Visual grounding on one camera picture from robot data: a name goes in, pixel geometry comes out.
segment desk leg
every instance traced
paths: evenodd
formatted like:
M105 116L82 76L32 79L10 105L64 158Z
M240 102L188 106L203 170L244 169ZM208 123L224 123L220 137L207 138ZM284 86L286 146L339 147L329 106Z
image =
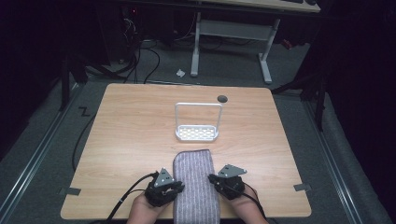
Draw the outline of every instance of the desk leg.
M267 45L266 45L265 51L264 51L264 53L259 54L260 65L262 66L262 75L264 76L264 82L267 84L272 83L271 74L270 74L270 71L268 69L268 64L267 64L267 57L268 57L268 53L270 52L271 46L274 42L274 38L275 38L277 27L279 26L279 23L280 23L280 19L275 20L274 25L271 29L271 33L267 40Z
M192 54L192 63L191 63L191 76L198 76L198 64L199 64L199 36L201 32L201 12L197 12L197 22L195 25L195 44L194 44L194 52Z

